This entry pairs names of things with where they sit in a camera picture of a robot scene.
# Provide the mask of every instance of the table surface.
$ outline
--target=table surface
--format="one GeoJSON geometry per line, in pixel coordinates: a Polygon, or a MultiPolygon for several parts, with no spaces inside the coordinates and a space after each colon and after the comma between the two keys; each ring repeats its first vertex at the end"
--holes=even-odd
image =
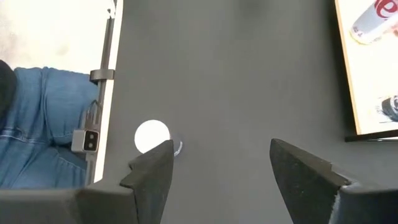
{"type": "Polygon", "coordinates": [[[272,138],[398,187],[396,144],[343,142],[353,120],[333,7],[125,1],[104,179],[129,172],[135,130],[158,119],[184,141],[162,223],[292,223],[272,138]]]}

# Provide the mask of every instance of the person's leg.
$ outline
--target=person's leg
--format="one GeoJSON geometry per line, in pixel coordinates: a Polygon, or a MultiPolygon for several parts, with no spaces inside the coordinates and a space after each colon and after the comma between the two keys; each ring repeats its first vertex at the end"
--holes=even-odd
{"type": "MultiPolygon", "coordinates": [[[[38,69],[16,68],[15,71],[23,78],[38,69]]],[[[68,144],[72,141],[73,130],[80,127],[82,115],[96,99],[98,87],[82,73],[47,67],[39,70],[41,113],[44,114],[47,137],[56,145],[68,144]]]]}
{"type": "Polygon", "coordinates": [[[12,189],[70,189],[85,184],[86,162],[65,148],[36,149],[12,189]]]}
{"type": "Polygon", "coordinates": [[[9,124],[22,128],[22,140],[40,142],[25,158],[25,166],[11,188],[81,187],[86,162],[68,149],[48,146],[72,141],[73,130],[79,127],[81,115],[96,98],[97,87],[90,83],[88,75],[53,68],[17,68],[16,73],[23,100],[18,100],[9,117],[9,121],[18,122],[9,124]]]}

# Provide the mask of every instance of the person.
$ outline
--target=person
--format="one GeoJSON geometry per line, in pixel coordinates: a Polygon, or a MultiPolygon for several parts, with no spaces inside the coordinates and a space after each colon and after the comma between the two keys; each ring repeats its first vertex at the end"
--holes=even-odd
{"type": "Polygon", "coordinates": [[[0,60],[0,189],[83,186],[86,161],[64,146],[97,96],[88,75],[0,60]]]}

